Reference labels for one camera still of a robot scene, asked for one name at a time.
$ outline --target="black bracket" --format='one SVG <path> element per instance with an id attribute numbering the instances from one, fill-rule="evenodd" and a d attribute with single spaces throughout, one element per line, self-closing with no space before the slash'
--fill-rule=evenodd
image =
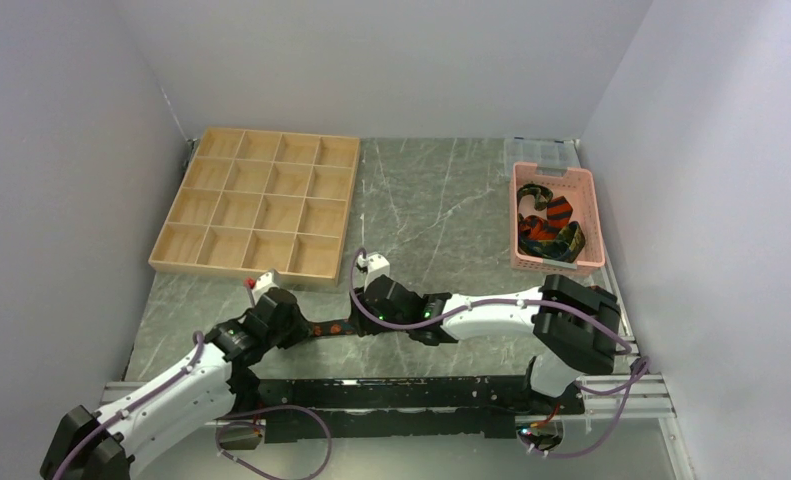
<path id="1" fill-rule="evenodd" d="M 100 423 L 88 410 L 79 406 L 65 414 L 53 436 L 39 473 L 51 480 L 57 468 L 78 443 Z M 106 430 L 93 438 L 68 465 L 62 478 L 68 480 L 130 480 L 130 463 L 119 440 Z"/>
<path id="2" fill-rule="evenodd" d="M 618 333 L 621 309 L 612 293 L 600 287 L 584 287 L 562 275 L 545 277 L 540 292 L 543 300 L 575 307 Z M 613 373 L 616 344 L 590 323 L 551 307 L 540 307 L 531 321 L 533 334 L 568 366 L 589 375 Z"/>

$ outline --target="gray marble table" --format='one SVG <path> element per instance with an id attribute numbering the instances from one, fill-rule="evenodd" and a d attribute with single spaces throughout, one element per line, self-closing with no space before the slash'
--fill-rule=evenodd
<path id="1" fill-rule="evenodd" d="M 361 148 L 338 286 L 291 288 L 311 321 L 348 314 L 347 278 L 360 245 L 383 253 L 393 278 L 420 293 L 500 294 L 542 283 L 541 274 L 510 268 L 503 139 L 368 139 Z M 602 269 L 579 281 L 612 290 L 609 278 Z M 158 273 L 125 380 L 156 376 L 192 347 L 194 330 L 207 331 L 248 305 L 239 281 Z M 254 371 L 261 378 L 521 374 L 543 350 L 535 338 L 427 347 L 386 333 L 274 349 Z"/>

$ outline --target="black metal bar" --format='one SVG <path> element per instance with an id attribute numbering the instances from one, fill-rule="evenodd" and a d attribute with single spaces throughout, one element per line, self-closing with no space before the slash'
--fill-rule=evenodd
<path id="1" fill-rule="evenodd" d="M 517 415 L 548 415 L 558 402 L 563 415 L 583 414 L 579 393 L 569 385 L 559 398 L 544 397 L 517 375 L 261 380 L 259 385 L 264 405 L 311 408 L 335 438 L 460 433 L 513 438 Z M 412 409 L 425 410 L 405 411 Z M 268 428 L 269 443 L 323 437 L 320 427 L 298 412 L 270 413 L 266 421 L 277 426 Z"/>

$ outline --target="cloth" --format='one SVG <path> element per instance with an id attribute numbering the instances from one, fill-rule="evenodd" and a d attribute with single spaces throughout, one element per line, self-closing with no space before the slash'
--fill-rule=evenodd
<path id="1" fill-rule="evenodd" d="M 533 183 L 516 192 L 517 205 L 527 196 L 534 197 L 534 209 L 546 210 L 546 218 L 518 214 L 519 250 L 533 257 L 573 263 L 586 246 L 586 237 L 580 224 L 570 221 L 572 205 L 566 197 L 554 198 L 550 189 Z"/>

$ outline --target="cable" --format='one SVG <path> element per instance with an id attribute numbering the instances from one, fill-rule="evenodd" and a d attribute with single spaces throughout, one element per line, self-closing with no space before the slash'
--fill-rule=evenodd
<path id="1" fill-rule="evenodd" d="M 554 410 L 551 411 L 551 415 L 548 415 L 548 417 L 546 417 L 545 420 L 540 420 L 538 422 L 531 423 L 530 427 L 539 428 L 548 425 L 548 422 L 550 422 L 555 416 L 557 416 L 557 412 L 559 411 L 560 411 L 560 404 L 558 403 L 557 405 L 554 405 Z"/>
<path id="2" fill-rule="evenodd" d="M 468 306 L 461 305 L 448 312 L 442 313 L 441 315 L 437 315 L 435 317 L 429 318 L 427 320 L 418 323 L 410 323 L 407 325 L 391 323 L 382 320 L 380 318 L 377 318 L 377 316 L 369 312 L 368 309 L 366 309 L 366 307 L 363 306 L 363 304 L 360 302 L 359 297 L 357 297 L 357 292 L 354 291 L 354 266 L 357 264 L 357 260 L 360 258 L 361 255 L 365 258 L 366 253 L 367 253 L 366 249 L 360 247 L 359 249 L 357 249 L 357 253 L 354 254 L 354 261 L 353 261 L 353 265 L 351 266 L 351 272 L 348 274 L 348 286 L 349 286 L 348 294 L 351 296 L 351 301 L 354 302 L 354 305 L 357 307 L 357 310 L 359 310 L 363 315 L 365 315 L 369 320 L 373 321 L 374 323 L 377 323 L 378 325 L 384 326 L 386 328 L 390 328 L 392 330 L 414 330 L 417 328 L 424 328 L 433 325 L 435 323 L 439 323 L 445 320 L 446 318 L 453 317 L 454 315 L 457 315 L 469 309 Z M 512 298 L 485 298 L 483 300 L 477 300 L 475 302 L 472 302 L 471 307 L 472 308 L 480 307 L 483 305 L 519 305 L 519 301 L 523 301 L 524 305 L 528 305 L 528 306 L 550 307 L 570 313 L 580 318 L 581 320 L 584 320 L 585 322 L 589 323 L 590 325 L 595 327 L 599 332 L 603 333 L 608 338 L 610 338 L 610 340 L 613 340 L 614 342 L 621 345 L 621 347 L 624 348 L 624 350 L 621 352 L 616 352 L 616 355 L 629 355 L 632 352 L 631 344 L 628 343 L 625 339 L 616 335 L 615 332 L 605 327 L 601 322 L 599 322 L 592 316 L 587 315 L 586 313 L 578 310 L 575 307 L 572 307 L 571 305 L 566 305 L 565 303 L 555 302 L 553 300 L 527 300 L 527 299 L 517 300 Z"/>
<path id="3" fill-rule="evenodd" d="M 146 393 L 142 397 L 136 399 L 130 405 L 122 408 L 121 410 L 115 412 L 115 414 L 110 417 L 105 422 L 101 423 L 97 426 L 94 430 L 92 430 L 88 435 L 86 435 L 83 440 L 71 449 L 68 452 L 68 455 L 65 456 L 65 459 L 62 460 L 62 463 L 59 464 L 59 468 L 56 469 L 56 472 L 53 474 L 52 480 L 62 480 L 62 477 L 65 475 L 66 470 L 68 470 L 68 466 L 71 465 L 71 462 L 77 457 L 80 451 L 86 447 L 95 437 L 101 434 L 104 430 L 109 429 L 119 421 L 123 420 L 125 415 L 123 412 L 132 412 L 133 410 L 138 409 L 142 405 L 148 403 L 149 401 L 156 398 L 159 394 L 167 390 L 169 387 L 177 383 L 180 379 L 185 377 L 189 374 L 192 368 L 201 360 L 201 356 L 204 353 L 204 334 L 201 332 L 195 332 L 192 335 L 192 340 L 195 342 L 195 354 L 192 355 L 192 360 L 186 364 L 185 367 L 182 367 L 179 372 L 174 374 L 171 378 L 163 382 L 161 385 L 156 387 L 155 389 L 151 390 L 150 392 Z"/>
<path id="4" fill-rule="evenodd" d="M 637 364 L 637 367 L 631 373 L 631 379 L 628 381 L 628 388 L 625 390 L 625 394 L 622 396 L 622 402 L 619 404 L 619 408 L 616 410 L 616 414 L 613 416 L 613 420 L 610 421 L 610 425 L 607 426 L 607 430 L 601 434 L 601 437 L 595 441 L 592 445 L 584 448 L 583 450 L 572 452 L 572 453 L 554 453 L 545 450 L 540 450 L 539 448 L 535 448 L 538 452 L 542 453 L 543 455 L 547 456 L 548 458 L 557 458 L 557 459 L 565 459 L 568 460 L 570 458 L 578 458 L 582 457 L 588 453 L 592 453 L 595 449 L 600 447 L 607 441 L 607 438 L 613 433 L 613 430 L 616 429 L 616 425 L 619 424 L 619 418 L 622 416 L 622 412 L 625 410 L 625 404 L 628 402 L 628 397 L 630 397 L 631 389 L 630 385 L 636 383 L 643 375 L 648 373 L 648 364 L 649 358 L 648 357 L 640 357 L 640 362 Z"/>
<path id="5" fill-rule="evenodd" d="M 298 480 L 311 480 L 311 479 L 319 476 L 319 474 L 321 474 L 321 472 L 324 471 L 324 468 L 327 467 L 327 464 L 330 463 L 330 454 L 333 451 L 333 436 L 330 434 L 330 429 L 327 428 L 327 424 L 324 423 L 324 420 L 322 420 L 321 417 L 318 416 L 318 414 L 316 414 L 314 411 L 310 410 L 309 408 L 304 408 L 304 407 L 301 407 L 301 406 L 298 406 L 298 405 L 277 405 L 275 407 L 260 408 L 258 410 L 252 410 L 250 412 L 234 413 L 232 415 L 226 415 L 226 416 L 222 417 L 221 420 L 233 420 L 233 419 L 239 419 L 239 418 L 249 418 L 252 415 L 260 415 L 260 414 L 263 414 L 263 413 L 276 412 L 276 411 L 279 411 L 279 410 L 296 410 L 296 411 L 299 411 L 299 412 L 302 412 L 302 413 L 306 413 L 307 415 L 311 416 L 313 418 L 313 420 L 318 422 L 319 425 L 321 425 L 321 429 L 324 431 L 324 436 L 327 437 L 327 453 L 325 453 L 325 455 L 324 455 L 324 461 L 321 462 L 321 465 L 319 465 L 319 467 L 313 473 L 307 475 L 306 477 L 302 477 L 302 478 L 300 478 Z M 227 450 L 221 448 L 221 435 L 224 432 L 226 432 L 228 429 L 230 429 L 230 428 L 232 428 L 234 426 L 251 426 L 251 424 L 248 423 L 248 422 L 238 422 L 238 421 L 237 422 L 230 422 L 227 425 L 224 425 L 223 427 L 221 427 L 218 431 L 216 431 L 216 433 L 215 433 L 215 446 L 218 449 L 218 453 L 223 455 L 225 458 L 228 458 L 228 459 L 232 460 L 233 462 L 238 463 L 239 465 L 242 465 L 243 467 L 247 468 L 248 470 L 256 473 L 257 475 L 259 475 L 259 476 L 261 476 L 263 478 L 267 478 L 268 480 L 285 480 L 283 478 L 275 477 L 274 475 L 271 475 L 269 473 L 263 472 L 262 470 L 260 470 L 257 467 L 251 465 L 250 463 L 246 462 L 245 460 L 242 460 L 241 458 L 239 458 L 239 457 L 237 457 L 235 455 L 232 455 Z"/>

